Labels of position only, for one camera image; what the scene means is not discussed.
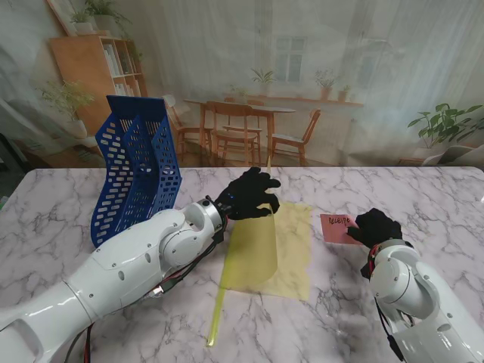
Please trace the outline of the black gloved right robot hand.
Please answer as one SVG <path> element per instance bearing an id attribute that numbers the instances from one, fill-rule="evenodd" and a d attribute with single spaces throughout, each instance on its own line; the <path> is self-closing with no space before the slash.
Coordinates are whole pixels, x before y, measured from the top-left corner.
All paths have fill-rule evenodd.
<path id="1" fill-rule="evenodd" d="M 346 233 L 369 249 L 388 240 L 402 239 L 401 225 L 379 209 L 358 215 L 355 223 L 356 227 L 348 227 Z"/>

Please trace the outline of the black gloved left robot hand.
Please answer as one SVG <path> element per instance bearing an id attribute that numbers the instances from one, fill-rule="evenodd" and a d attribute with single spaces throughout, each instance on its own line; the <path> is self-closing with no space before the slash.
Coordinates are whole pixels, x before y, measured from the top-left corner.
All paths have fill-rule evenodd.
<path id="1" fill-rule="evenodd" d="M 278 211 L 280 204 L 277 196 L 268 190 L 280 186 L 281 183 L 269 173 L 259 167 L 251 167 L 231 181 L 214 204 L 231 220 L 270 216 Z"/>

